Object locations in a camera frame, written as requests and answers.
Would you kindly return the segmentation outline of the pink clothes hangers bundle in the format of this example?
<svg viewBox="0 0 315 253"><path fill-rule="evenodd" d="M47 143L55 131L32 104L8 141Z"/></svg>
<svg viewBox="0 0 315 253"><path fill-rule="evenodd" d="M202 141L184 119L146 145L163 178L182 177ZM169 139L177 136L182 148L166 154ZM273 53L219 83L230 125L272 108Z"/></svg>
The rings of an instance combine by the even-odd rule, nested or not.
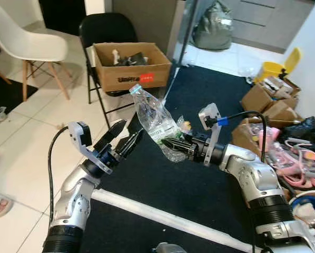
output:
<svg viewBox="0 0 315 253"><path fill-rule="evenodd" d="M263 128L256 131L257 144L264 145L265 158L288 185L298 190L315 189L315 152L309 141L288 138L278 141L280 130Z"/></svg>

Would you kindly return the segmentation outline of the grey drawer cabinet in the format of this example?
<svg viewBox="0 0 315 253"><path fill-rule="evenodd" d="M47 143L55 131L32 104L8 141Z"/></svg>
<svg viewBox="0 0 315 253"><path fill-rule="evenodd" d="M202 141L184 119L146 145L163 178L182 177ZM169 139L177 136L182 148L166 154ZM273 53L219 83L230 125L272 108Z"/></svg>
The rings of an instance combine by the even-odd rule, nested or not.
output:
<svg viewBox="0 0 315 253"><path fill-rule="evenodd" d="M315 0L220 0L230 10L234 43L285 53Z"/></svg>

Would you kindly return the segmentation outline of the large black floor mat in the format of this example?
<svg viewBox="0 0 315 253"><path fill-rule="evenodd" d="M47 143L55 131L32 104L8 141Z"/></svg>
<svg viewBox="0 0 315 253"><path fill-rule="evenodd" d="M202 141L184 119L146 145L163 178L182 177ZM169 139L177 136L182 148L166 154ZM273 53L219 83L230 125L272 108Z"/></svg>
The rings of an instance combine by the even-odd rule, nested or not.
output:
<svg viewBox="0 0 315 253"><path fill-rule="evenodd" d="M243 77L199 66L183 67L165 107L201 132L198 112L202 108L216 103L224 116L239 113L240 100L249 89ZM189 160L171 162L147 134L111 175L103 176L100 187L251 242L252 223L235 178L215 166ZM81 253L151 253L161 242L180 245L187 253L242 253L97 200L92 201Z"/></svg>

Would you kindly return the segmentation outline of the small open cardboard box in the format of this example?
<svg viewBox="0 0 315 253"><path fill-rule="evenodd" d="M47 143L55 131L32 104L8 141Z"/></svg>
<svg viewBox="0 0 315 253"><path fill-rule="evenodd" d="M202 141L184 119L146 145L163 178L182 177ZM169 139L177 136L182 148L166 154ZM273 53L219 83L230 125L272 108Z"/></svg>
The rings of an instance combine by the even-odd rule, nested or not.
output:
<svg viewBox="0 0 315 253"><path fill-rule="evenodd" d="M276 100L261 85L256 84L244 95L240 104L245 111L259 111L264 113L275 102Z"/></svg>

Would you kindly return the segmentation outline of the small black floor mat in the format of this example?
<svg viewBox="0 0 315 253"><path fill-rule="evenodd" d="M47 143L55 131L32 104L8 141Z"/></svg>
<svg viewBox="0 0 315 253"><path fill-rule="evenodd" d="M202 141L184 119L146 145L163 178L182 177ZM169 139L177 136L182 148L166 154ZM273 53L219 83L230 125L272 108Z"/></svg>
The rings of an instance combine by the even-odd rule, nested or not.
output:
<svg viewBox="0 0 315 253"><path fill-rule="evenodd" d="M4 113L7 115L18 105L23 103L23 84L16 81L6 83L0 77L0 108L6 108Z"/></svg>

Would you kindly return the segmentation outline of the grey green backpack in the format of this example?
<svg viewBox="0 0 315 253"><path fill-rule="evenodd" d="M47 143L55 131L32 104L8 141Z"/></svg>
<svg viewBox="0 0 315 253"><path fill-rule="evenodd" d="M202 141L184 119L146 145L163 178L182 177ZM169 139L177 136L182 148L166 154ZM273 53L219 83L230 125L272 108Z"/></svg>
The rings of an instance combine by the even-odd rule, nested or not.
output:
<svg viewBox="0 0 315 253"><path fill-rule="evenodd" d="M231 9L221 0L211 4L199 15L192 34L193 46L209 51L224 51L232 44Z"/></svg>

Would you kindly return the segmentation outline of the black folding chair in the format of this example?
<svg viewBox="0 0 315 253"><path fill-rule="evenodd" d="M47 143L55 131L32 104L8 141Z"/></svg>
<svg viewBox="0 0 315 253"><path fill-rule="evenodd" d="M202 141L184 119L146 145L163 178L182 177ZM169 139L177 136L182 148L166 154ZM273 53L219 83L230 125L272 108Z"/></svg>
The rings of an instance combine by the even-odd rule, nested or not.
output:
<svg viewBox="0 0 315 253"><path fill-rule="evenodd" d="M101 85L99 77L92 66L92 54L87 49L94 43L138 43L136 31L130 19L118 13L87 15L80 24L80 42L86 59L87 68L87 99L92 103L92 91L95 91L100 102L102 113L107 127L110 127L109 114L133 103L120 106L116 109L106 110L101 97Z"/></svg>

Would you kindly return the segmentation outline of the dark vertical door post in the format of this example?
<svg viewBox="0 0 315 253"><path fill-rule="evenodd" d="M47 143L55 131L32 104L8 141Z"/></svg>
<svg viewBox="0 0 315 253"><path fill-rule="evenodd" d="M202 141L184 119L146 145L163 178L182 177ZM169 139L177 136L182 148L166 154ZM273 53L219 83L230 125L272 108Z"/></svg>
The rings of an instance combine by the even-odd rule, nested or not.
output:
<svg viewBox="0 0 315 253"><path fill-rule="evenodd" d="M192 38L194 25L198 19L199 5L200 0L177 1L168 49L172 67L169 82L164 92L164 99L167 99L174 86L179 70L184 66L189 66L188 63L184 63L184 58L187 46Z"/></svg>

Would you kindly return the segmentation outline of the black cloth bag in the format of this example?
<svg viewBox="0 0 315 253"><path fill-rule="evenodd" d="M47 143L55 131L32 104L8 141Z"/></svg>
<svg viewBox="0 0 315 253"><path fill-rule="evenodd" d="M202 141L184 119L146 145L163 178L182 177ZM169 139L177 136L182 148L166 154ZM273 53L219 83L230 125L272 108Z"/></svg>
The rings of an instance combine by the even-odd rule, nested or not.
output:
<svg viewBox="0 0 315 253"><path fill-rule="evenodd" d="M296 125L289 127L291 137L306 140L315 144L315 116L310 116Z"/></svg>

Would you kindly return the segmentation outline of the flat brown cardboard box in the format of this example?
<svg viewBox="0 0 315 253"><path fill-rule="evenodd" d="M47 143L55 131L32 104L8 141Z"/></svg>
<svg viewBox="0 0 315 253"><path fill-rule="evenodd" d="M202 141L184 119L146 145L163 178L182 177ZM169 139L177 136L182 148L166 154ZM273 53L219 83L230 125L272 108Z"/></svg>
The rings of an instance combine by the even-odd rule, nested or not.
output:
<svg viewBox="0 0 315 253"><path fill-rule="evenodd" d="M275 76L266 77L262 82L266 94L269 95L269 103L263 109L263 115L270 120L299 120L299 114L295 111L299 101L301 89L292 81Z"/></svg>

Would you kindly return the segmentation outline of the large open cardboard box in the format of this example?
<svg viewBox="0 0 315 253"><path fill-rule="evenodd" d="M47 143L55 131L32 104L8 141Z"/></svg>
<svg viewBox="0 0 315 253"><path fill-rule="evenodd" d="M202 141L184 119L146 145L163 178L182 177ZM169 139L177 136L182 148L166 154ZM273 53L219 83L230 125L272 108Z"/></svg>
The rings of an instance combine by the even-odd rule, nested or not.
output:
<svg viewBox="0 0 315 253"><path fill-rule="evenodd" d="M252 118L242 120L241 123L233 130L232 133L232 144L238 145L239 147L242 147L244 149L251 150L253 154L256 154L259 159L265 161L268 166L270 166L268 159L265 158L265 149L263 148L264 145L258 145L257 144L257 135L256 131L260 130L260 128L277 128L280 130L278 141L284 142L288 138L294 138L294 137L283 137L282 135L286 133L288 130L287 125L277 124L274 121L269 121L267 125L263 125L263 121L260 118L257 118L257 116L253 116ZM312 148L315 147L315 143L310 142L312 145L309 147L309 149L312 150ZM287 190L297 190L300 192L309 191L309 190L315 190L315 189L309 189L309 190L298 190L295 188L292 188L290 185L288 185L282 178L280 178L281 183L285 183L284 186Z"/></svg>

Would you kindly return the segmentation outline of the printed brown cardboard box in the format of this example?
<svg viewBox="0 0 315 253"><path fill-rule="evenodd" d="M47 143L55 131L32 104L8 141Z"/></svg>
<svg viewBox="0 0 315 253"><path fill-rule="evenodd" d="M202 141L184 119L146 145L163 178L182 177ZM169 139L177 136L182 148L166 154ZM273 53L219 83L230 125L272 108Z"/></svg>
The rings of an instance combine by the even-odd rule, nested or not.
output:
<svg viewBox="0 0 315 253"><path fill-rule="evenodd" d="M95 68L102 90L128 91L136 84L147 87L164 87L170 77L172 63L154 43L95 43ZM113 51L121 57L142 53L147 65L114 66Z"/></svg>

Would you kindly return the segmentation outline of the white crumpled paper trash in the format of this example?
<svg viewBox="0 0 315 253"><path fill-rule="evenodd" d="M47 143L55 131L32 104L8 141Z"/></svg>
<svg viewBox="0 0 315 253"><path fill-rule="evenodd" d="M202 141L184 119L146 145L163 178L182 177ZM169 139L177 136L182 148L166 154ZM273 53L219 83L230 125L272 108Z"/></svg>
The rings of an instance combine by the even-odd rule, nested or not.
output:
<svg viewBox="0 0 315 253"><path fill-rule="evenodd" d="M294 215L310 226L315 226L315 207L312 203L298 204L294 207Z"/></svg>

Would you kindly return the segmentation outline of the white tape strip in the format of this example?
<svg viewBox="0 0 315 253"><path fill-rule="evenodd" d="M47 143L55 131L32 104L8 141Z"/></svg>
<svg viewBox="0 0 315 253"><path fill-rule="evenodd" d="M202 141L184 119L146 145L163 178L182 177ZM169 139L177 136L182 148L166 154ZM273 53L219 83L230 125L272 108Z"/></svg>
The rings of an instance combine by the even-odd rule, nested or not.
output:
<svg viewBox="0 0 315 253"><path fill-rule="evenodd" d="M100 201L104 204L112 205L119 209L128 211L140 217L159 222L168 227L189 233L199 238L207 239L216 244L225 245L230 248L244 251L245 253L260 253L260 248L249 243L244 243L239 239L235 239L227 233L203 226L197 222L156 209L141 202L129 199L116 193L106 191L104 189L95 189L92 192L92 199Z"/></svg>

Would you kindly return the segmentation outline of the yellow plastic dustpan bin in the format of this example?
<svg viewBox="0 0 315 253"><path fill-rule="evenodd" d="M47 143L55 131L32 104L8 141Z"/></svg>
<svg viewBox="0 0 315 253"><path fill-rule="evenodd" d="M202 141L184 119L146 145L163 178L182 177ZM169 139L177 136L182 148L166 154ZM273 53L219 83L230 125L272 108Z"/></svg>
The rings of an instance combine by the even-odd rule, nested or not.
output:
<svg viewBox="0 0 315 253"><path fill-rule="evenodd" d="M271 76L284 80L297 67L301 58L301 50L298 47L295 47L283 64L273 61L264 61L261 65L261 69L252 81L256 84L265 80L266 77Z"/></svg>

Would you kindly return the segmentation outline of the crushed clear plastic bottle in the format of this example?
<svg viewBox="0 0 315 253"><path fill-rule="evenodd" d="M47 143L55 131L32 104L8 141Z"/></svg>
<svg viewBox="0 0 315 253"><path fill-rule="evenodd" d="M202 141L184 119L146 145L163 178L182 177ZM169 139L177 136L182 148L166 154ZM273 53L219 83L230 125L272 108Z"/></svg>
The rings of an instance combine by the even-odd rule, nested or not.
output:
<svg viewBox="0 0 315 253"><path fill-rule="evenodd" d="M165 157L171 162L182 162L186 154L177 152L167 147L162 140L165 138L181 138L181 128L173 120L170 112L164 107L160 99L155 98L148 91L145 91L140 84L129 89L134 99L134 107L139 122L150 138L162 150Z"/></svg>

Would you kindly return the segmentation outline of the black trash item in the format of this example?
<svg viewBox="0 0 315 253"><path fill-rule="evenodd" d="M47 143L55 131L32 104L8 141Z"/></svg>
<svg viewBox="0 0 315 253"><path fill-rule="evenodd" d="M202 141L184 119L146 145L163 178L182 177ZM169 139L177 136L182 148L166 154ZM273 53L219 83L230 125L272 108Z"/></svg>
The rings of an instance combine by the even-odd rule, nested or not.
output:
<svg viewBox="0 0 315 253"><path fill-rule="evenodd" d="M119 59L120 66L144 66L148 65L148 58L143 53L138 52L130 57L122 57Z"/></svg>

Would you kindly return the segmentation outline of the white shell chair wooden legs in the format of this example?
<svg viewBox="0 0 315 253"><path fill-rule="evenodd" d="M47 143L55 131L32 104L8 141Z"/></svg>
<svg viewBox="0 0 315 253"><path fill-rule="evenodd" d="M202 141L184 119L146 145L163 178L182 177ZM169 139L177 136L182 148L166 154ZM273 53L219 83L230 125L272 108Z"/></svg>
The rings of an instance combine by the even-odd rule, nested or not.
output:
<svg viewBox="0 0 315 253"><path fill-rule="evenodd" d="M23 101L27 101L27 80L29 79L27 70L31 61L46 62L59 88L63 91L64 97L67 100L70 99L66 87L63 86L54 69L54 64L61 65L61 61L67 56L68 44L64 38L26 31L16 24L8 12L0 6L0 46L13 58L23 61Z"/></svg>

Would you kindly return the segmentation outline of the grey robot torso part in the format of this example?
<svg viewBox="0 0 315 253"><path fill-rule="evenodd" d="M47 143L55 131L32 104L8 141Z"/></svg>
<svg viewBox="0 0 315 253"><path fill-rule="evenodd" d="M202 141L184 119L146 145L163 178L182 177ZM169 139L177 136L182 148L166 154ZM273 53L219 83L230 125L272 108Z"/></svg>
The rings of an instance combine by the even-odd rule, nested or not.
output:
<svg viewBox="0 0 315 253"><path fill-rule="evenodd" d="M151 250L151 253L187 253L187 251L177 244L161 242Z"/></svg>

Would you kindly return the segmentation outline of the small clear plastic bottle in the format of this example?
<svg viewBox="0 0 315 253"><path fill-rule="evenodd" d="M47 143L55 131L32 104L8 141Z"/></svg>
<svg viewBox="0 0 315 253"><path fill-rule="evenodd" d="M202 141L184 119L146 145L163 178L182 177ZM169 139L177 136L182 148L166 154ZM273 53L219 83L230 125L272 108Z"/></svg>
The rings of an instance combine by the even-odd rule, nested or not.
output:
<svg viewBox="0 0 315 253"><path fill-rule="evenodd" d="M244 78L247 84L253 86L255 82L255 77L259 69L256 66L243 65L239 66L239 76Z"/></svg>

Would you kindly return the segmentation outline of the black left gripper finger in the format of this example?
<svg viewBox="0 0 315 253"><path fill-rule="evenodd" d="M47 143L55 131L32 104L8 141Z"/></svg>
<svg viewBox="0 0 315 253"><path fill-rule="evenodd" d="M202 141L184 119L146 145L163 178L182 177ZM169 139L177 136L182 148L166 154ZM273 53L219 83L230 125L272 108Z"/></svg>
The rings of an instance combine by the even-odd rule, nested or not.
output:
<svg viewBox="0 0 315 253"><path fill-rule="evenodd" d="M111 142L121 134L126 124L127 120L122 119L113 122L109 130L107 130L107 132L105 132L104 135L102 135L102 137L100 137L100 139L97 141L96 143L97 154L102 154L102 152L104 152L105 149L117 153L117 150L113 149Z"/></svg>
<svg viewBox="0 0 315 253"><path fill-rule="evenodd" d="M131 133L128 137L123 137L117 142L116 146L116 160L124 161L131 152L133 152L136 145L141 141L145 130L138 130L138 132Z"/></svg>

